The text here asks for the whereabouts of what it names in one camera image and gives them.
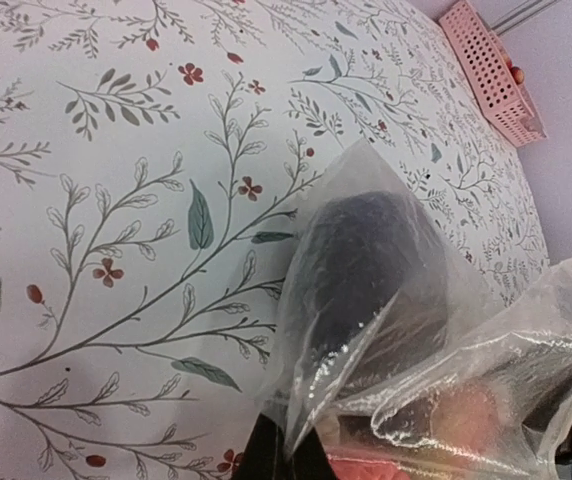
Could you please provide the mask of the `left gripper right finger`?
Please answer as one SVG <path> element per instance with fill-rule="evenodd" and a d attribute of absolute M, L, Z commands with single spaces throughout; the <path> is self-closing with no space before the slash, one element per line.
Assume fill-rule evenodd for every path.
<path fill-rule="evenodd" d="M 291 480 L 337 480 L 320 437 L 309 432 L 288 463 Z"/>

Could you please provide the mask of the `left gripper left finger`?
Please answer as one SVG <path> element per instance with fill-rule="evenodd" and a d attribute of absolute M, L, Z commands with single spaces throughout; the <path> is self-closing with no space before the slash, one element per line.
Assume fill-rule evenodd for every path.
<path fill-rule="evenodd" d="M 283 456 L 282 429 L 260 414 L 243 452 L 233 480 L 283 480 L 286 465 Z"/>

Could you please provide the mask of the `red orange fake mango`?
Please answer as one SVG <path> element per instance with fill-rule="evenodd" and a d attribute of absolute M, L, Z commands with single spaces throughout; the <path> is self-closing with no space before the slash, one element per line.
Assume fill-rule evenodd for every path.
<path fill-rule="evenodd" d="M 339 480 L 410 480 L 396 464 L 375 458 L 329 454 L 329 463 Z"/>

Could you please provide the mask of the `clear zip top bag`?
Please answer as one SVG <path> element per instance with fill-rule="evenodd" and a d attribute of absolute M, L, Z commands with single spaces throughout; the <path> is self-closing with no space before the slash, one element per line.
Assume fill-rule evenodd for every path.
<path fill-rule="evenodd" d="M 553 479 L 572 425 L 572 259 L 510 305 L 367 142 L 307 194 L 264 414 L 291 478 L 332 453 L 413 479 Z"/>

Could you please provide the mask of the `red fake apple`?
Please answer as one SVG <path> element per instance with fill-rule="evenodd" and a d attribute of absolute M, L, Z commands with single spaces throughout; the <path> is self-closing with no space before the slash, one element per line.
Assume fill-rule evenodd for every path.
<path fill-rule="evenodd" d="M 440 393 L 430 417 L 431 433 L 442 444 L 482 453 L 500 425 L 495 395 L 486 385 L 469 383 Z"/>

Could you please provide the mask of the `dark purple fake eggplant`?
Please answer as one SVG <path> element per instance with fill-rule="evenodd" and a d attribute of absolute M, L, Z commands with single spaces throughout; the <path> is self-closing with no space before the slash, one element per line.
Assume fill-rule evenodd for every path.
<path fill-rule="evenodd" d="M 417 201 L 373 191 L 326 204 L 284 286 L 285 331 L 274 350 L 279 392 L 289 394 L 296 363 L 309 379 L 325 360 L 344 362 L 377 315 L 384 319 L 345 391 L 389 380 L 436 353 L 446 339 L 446 273 L 441 237 Z"/>

